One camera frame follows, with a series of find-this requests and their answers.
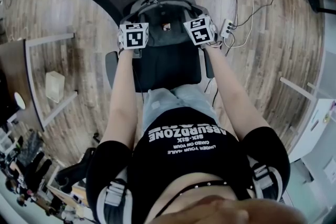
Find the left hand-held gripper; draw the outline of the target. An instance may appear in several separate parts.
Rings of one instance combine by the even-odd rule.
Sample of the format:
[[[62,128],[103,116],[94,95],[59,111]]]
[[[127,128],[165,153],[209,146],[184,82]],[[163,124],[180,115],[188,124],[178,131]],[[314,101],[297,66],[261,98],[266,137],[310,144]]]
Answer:
[[[118,32],[118,46],[120,51],[133,50],[134,58],[141,58],[141,50],[149,40],[149,24],[121,24]]]

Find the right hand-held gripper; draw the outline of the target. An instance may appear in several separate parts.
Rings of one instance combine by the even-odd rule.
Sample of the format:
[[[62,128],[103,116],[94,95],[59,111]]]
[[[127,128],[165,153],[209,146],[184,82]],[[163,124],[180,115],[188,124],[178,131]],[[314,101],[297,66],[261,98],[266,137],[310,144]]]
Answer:
[[[191,41],[200,46],[215,40],[216,26],[208,15],[183,23]]]

